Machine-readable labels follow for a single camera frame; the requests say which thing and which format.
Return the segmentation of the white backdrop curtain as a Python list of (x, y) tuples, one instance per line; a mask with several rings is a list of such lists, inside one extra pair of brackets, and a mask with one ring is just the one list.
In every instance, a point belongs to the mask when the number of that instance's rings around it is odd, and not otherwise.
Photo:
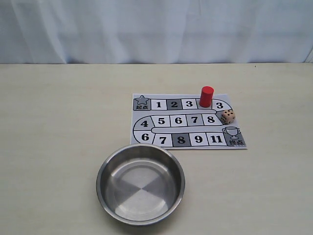
[(310, 0), (3, 0), (0, 61), (310, 63)]

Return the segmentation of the red cylinder game piece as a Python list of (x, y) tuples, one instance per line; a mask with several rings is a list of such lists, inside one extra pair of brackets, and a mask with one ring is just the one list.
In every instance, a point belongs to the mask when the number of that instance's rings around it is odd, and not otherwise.
[(199, 104), (201, 107), (208, 108), (211, 106), (214, 89), (210, 86), (204, 86), (201, 89)]

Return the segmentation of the paper number game board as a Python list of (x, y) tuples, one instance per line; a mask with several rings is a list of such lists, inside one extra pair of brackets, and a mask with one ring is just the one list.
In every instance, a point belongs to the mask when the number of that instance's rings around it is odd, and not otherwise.
[(227, 94), (215, 94), (208, 108), (198, 94), (133, 94), (131, 144), (148, 143), (165, 149), (246, 149)]

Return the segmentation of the wooden die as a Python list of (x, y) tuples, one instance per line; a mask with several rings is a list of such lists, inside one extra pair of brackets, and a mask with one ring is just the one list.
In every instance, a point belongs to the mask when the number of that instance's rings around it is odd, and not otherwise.
[(221, 114), (221, 121), (225, 124), (231, 124), (234, 122), (236, 116), (232, 109), (223, 110)]

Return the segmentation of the stainless steel bowl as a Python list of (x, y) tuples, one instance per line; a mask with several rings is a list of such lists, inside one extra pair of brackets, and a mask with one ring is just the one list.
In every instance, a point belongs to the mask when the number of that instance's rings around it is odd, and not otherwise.
[(132, 226), (158, 223), (178, 207), (185, 192), (184, 171), (169, 151), (152, 144), (131, 144), (112, 153), (96, 177), (101, 207)]

